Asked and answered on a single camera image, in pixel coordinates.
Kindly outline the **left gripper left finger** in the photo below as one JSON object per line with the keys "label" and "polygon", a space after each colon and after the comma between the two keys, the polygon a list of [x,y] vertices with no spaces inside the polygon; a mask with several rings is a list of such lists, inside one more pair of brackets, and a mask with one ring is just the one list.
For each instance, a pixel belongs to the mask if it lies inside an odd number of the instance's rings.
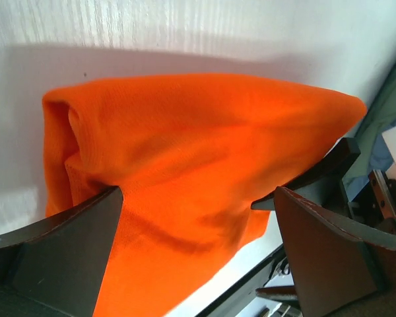
{"label": "left gripper left finger", "polygon": [[123,195],[85,202],[0,235],[0,316],[92,316]]}

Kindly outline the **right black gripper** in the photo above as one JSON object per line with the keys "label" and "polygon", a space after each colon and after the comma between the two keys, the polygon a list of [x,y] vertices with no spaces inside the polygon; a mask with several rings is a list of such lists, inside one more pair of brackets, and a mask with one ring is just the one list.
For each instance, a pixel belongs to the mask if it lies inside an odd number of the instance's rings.
{"label": "right black gripper", "polygon": [[[360,155],[356,139],[344,137],[313,167],[284,187],[318,204],[325,205]],[[396,235],[396,180],[381,170],[372,170],[364,186],[352,194],[343,188],[348,218]]]}

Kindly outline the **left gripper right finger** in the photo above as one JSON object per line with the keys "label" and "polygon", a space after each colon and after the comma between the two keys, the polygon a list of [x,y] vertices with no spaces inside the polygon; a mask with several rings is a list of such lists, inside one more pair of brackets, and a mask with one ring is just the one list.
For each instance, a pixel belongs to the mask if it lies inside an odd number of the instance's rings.
{"label": "left gripper right finger", "polygon": [[304,316],[396,316],[396,235],[284,187],[275,213]]}

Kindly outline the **orange t-shirt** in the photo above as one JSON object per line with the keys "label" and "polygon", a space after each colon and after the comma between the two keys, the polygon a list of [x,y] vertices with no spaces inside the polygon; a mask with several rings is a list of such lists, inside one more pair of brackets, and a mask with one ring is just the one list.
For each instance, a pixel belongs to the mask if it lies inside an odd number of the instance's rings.
{"label": "orange t-shirt", "polygon": [[123,192],[95,316],[168,313],[264,234],[251,204],[366,114],[337,91],[229,74],[99,80],[42,105],[47,216]]}

